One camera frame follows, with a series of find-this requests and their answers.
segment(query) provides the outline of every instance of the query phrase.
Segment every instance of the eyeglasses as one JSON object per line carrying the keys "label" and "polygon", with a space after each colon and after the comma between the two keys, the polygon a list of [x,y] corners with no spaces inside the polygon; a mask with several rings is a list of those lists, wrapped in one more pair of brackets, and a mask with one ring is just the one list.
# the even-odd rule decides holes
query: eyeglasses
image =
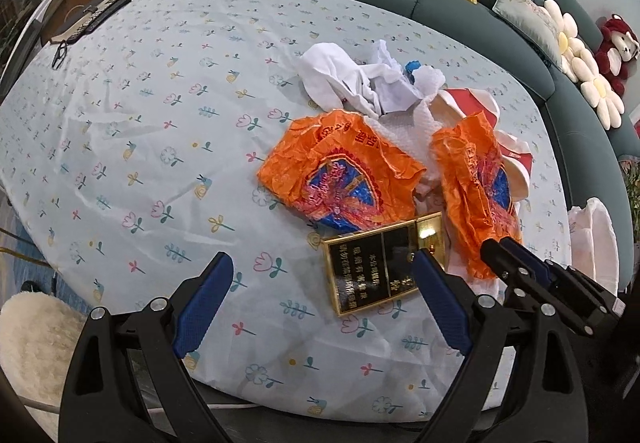
{"label": "eyeglasses", "polygon": [[60,42],[60,44],[58,45],[58,48],[56,49],[56,54],[53,57],[51,68],[55,70],[59,69],[65,57],[66,57],[66,41],[63,40],[62,42]]}

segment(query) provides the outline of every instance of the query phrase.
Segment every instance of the light blue tablecloth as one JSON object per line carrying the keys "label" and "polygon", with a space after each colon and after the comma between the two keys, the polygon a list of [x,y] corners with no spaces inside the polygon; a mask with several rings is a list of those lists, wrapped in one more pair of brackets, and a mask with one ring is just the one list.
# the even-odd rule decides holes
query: light blue tablecloth
{"label": "light blue tablecloth", "polygon": [[[339,319],[315,230],[255,173],[291,120],[318,110],[296,76],[316,42],[366,60],[384,38],[449,87],[487,89],[535,157],[525,244],[569,262],[566,208],[540,114],[508,73],[411,20],[351,0],[133,0],[58,71],[45,47],[0,107],[0,179],[47,260],[86,300],[131,311],[219,250],[234,284],[193,376],[290,412],[414,421],[462,357],[420,296]],[[508,362],[487,405],[500,401]]]}

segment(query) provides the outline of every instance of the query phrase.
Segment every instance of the green sofa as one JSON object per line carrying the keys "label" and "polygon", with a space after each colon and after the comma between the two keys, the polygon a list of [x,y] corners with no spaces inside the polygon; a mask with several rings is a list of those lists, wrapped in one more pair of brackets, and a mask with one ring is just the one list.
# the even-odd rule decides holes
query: green sofa
{"label": "green sofa", "polygon": [[[424,24],[474,49],[509,71],[538,106],[554,147],[568,207],[596,196],[609,210],[620,255],[620,289],[632,277],[631,214],[618,158],[640,156],[640,140],[627,116],[622,127],[605,132],[574,84],[548,68],[529,44],[492,12],[495,0],[358,0]],[[534,0],[542,4],[544,0]],[[580,37],[592,50],[602,35],[575,0],[556,0],[571,13]]]}

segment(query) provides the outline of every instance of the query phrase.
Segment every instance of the plush toy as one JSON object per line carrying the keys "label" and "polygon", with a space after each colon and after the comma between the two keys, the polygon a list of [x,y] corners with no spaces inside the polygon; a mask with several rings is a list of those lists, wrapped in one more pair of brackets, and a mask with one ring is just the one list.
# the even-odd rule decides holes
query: plush toy
{"label": "plush toy", "polygon": [[623,96],[623,80],[629,77],[628,64],[640,56],[638,38],[620,15],[612,15],[600,31],[604,41],[596,52],[598,67],[613,90]]}
{"label": "plush toy", "polygon": [[562,72],[574,83],[580,84],[580,92],[598,115],[605,130],[622,125],[621,114],[625,105],[613,91],[608,80],[600,74],[598,63],[591,51],[578,38],[578,26],[568,13],[560,11],[554,0],[545,1],[544,9],[556,22],[560,33],[558,43],[562,55]]}

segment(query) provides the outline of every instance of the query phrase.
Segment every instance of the red plush monkey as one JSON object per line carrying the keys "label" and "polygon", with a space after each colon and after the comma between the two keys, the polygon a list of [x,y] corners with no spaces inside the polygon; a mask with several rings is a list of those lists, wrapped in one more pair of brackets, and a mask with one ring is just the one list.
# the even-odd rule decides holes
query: red plush monkey
{"label": "red plush monkey", "polygon": [[623,81],[629,77],[628,64],[640,56],[638,38],[620,15],[612,15],[600,31],[604,41],[596,52],[596,62],[611,88],[622,96]]}

